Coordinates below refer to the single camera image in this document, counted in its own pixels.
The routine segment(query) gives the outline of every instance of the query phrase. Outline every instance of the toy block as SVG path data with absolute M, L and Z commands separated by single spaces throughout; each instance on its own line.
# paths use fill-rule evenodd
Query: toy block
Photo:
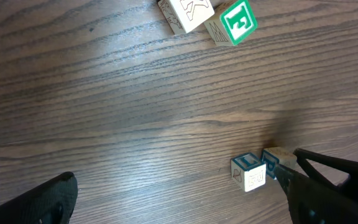
M 214 14 L 209 0 L 161 0 L 158 6 L 175 34 L 192 31 Z
M 253 153 L 245 153 L 231 160 L 231 177 L 248 192 L 265 184 L 266 164 Z
M 294 169 L 296 164 L 296 155 L 281 147 L 266 148 L 262 152 L 262 162 L 266 164 L 266 174 L 271 176 L 273 179 L 277 179 L 274 175 L 275 166 L 277 164 L 281 164 Z
M 204 22 L 218 46 L 235 46 L 258 26 L 247 0 L 232 0 L 218 6 L 215 15 Z

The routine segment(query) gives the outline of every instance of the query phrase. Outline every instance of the wooden block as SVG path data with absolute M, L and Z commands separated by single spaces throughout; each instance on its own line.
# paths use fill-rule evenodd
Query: wooden block
M 266 164 L 253 153 L 245 153 L 231 160 L 231 177 L 248 192 L 265 184 Z
M 271 178 L 276 179 L 273 172 L 276 164 L 281 164 L 294 169 L 296 164 L 296 155 L 281 147 L 266 148 L 262 152 L 262 162 L 266 163 L 266 174 L 271 176 Z
M 161 0 L 158 6 L 175 34 L 192 31 L 214 14 L 209 0 Z
M 218 6 L 215 15 L 204 22 L 218 46 L 235 46 L 258 26 L 247 0 L 232 0 Z

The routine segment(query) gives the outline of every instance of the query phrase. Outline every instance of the wooden surface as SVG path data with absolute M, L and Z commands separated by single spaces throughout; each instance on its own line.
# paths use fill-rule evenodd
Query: wooden surface
M 358 0 L 250 5 L 258 29 L 215 47 L 155 0 L 0 0 L 0 204 L 72 171 L 71 223 L 290 223 L 230 158 L 275 139 L 358 161 Z

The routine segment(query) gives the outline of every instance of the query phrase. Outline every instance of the block with blue letter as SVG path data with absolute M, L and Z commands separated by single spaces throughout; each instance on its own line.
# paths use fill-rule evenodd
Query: block with blue letter
M 266 182 L 266 164 L 253 153 L 245 153 L 231 159 L 231 177 L 248 192 Z
M 276 179 L 274 168 L 277 164 L 284 165 L 294 169 L 296 164 L 296 155 L 288 152 L 282 147 L 266 148 L 262 152 L 262 162 L 266 164 L 266 174 Z

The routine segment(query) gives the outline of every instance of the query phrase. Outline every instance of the green block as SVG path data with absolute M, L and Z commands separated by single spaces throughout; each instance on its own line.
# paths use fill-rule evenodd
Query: green block
M 243 41 L 258 26 L 254 13 L 246 0 L 236 1 L 221 14 L 219 19 L 233 45 Z

